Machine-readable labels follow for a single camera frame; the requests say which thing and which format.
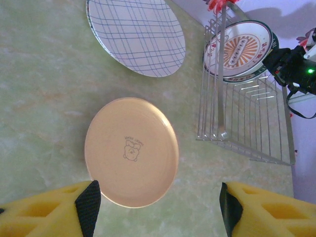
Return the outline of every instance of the sunburst pattern plate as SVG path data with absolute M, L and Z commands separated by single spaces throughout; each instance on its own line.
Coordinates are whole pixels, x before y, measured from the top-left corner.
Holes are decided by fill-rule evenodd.
M 224 77 L 241 77 L 261 68 L 262 60 L 272 46 L 273 33 L 259 21 L 242 21 L 225 30 Z M 204 63 L 207 70 L 215 74 L 215 62 L 219 60 L 219 41 L 214 37 L 206 48 Z

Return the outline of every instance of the countertop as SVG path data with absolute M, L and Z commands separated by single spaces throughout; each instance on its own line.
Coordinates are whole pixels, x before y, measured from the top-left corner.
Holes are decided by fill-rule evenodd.
M 172 123 L 179 169 L 165 197 L 142 209 L 102 198 L 96 237 L 223 237 L 222 182 L 292 196 L 291 169 L 249 161 L 196 141 L 203 27 L 174 3 L 186 38 L 182 67 L 147 78 L 115 61 L 89 28 L 83 0 L 0 3 L 0 203 L 89 180 L 83 146 L 91 120 L 110 101 L 139 97 Z

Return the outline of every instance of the rack wire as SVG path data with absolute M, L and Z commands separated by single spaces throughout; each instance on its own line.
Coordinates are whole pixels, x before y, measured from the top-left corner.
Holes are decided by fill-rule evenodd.
M 243 11 L 228 2 L 233 13 Z M 234 22 L 226 8 L 205 26 L 205 47 L 226 25 Z M 242 83 L 223 81 L 225 34 L 220 35 L 215 76 L 204 69 L 200 95 L 197 140 L 211 141 L 251 160 L 276 164 L 295 163 L 286 88 L 279 88 L 269 72 Z

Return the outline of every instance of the red object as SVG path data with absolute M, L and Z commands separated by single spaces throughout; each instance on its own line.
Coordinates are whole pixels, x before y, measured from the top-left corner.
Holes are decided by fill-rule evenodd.
M 222 10 L 223 6 L 227 3 L 227 1 L 230 1 L 232 3 L 236 3 L 239 0 L 211 0 L 208 3 L 208 11 L 214 10 L 214 13 L 218 13 Z

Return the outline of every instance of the black rubber pad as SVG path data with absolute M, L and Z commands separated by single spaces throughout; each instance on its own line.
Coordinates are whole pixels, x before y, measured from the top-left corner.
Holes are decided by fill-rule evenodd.
M 79 195 L 75 204 L 83 237 L 93 237 L 101 204 L 99 182 L 92 181 Z

